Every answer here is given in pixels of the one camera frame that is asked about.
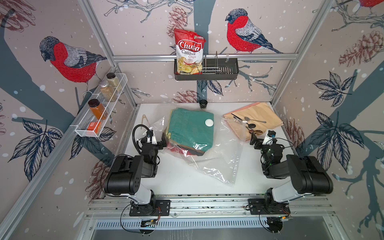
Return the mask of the green trousers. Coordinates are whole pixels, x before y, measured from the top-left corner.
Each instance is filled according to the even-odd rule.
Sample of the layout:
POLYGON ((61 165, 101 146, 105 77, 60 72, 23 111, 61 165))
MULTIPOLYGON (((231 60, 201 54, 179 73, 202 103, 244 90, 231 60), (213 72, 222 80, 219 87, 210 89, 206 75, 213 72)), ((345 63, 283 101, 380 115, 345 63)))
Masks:
POLYGON ((173 109, 166 136, 175 145, 207 152, 214 142, 214 117, 206 111, 173 109))

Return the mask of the clear plastic vacuum bag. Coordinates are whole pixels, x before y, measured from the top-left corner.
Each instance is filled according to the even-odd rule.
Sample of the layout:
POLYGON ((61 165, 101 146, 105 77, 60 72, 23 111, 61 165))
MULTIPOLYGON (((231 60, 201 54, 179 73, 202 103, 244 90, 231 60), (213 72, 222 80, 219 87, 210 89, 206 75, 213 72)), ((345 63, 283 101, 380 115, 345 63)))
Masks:
POLYGON ((241 121, 191 106, 171 105, 156 114, 149 129, 165 137, 166 152, 225 185, 235 184, 247 136, 241 121))

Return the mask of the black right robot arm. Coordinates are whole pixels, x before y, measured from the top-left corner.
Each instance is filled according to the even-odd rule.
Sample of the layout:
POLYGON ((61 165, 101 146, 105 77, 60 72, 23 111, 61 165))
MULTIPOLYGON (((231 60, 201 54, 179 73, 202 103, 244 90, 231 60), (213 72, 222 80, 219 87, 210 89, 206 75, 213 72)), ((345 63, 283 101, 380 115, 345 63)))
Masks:
POLYGON ((263 140, 251 133, 250 144, 254 149, 261 151, 261 165, 265 177, 276 180, 290 178, 289 182, 267 190, 267 206, 287 204, 304 196, 327 195, 333 192, 331 178, 315 157, 286 155, 286 160, 283 161, 285 147, 278 144, 276 132, 269 131, 263 140))

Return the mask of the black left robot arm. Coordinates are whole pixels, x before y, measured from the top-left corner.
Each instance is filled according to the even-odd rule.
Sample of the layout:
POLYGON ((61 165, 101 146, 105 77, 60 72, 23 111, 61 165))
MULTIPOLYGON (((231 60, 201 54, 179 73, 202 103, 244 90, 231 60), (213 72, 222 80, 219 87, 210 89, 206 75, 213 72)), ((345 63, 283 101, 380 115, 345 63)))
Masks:
POLYGON ((158 153, 167 146, 164 134, 159 142, 156 138, 142 138, 136 142, 138 155, 116 157, 104 182, 106 194, 127 197, 139 213, 156 210, 156 197, 152 190, 141 185, 142 178, 154 178, 160 164, 158 153))

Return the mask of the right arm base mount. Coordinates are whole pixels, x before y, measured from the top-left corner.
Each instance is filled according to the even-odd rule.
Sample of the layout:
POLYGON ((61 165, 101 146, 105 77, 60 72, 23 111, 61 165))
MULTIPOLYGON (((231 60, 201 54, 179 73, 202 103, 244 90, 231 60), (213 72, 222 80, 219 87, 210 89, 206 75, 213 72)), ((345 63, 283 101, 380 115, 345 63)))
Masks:
POLYGON ((248 199, 246 209, 251 215, 290 215, 291 211, 288 204, 266 203, 265 199, 248 199))

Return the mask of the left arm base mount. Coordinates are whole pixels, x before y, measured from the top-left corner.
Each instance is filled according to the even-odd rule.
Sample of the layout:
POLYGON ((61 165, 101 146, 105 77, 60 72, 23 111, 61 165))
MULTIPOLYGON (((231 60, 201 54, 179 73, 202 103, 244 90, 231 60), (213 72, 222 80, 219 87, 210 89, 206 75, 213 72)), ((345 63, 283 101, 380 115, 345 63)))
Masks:
POLYGON ((147 205, 138 205, 132 203, 130 208, 130 217, 152 217, 169 216, 171 208, 170 200, 155 200, 147 205))

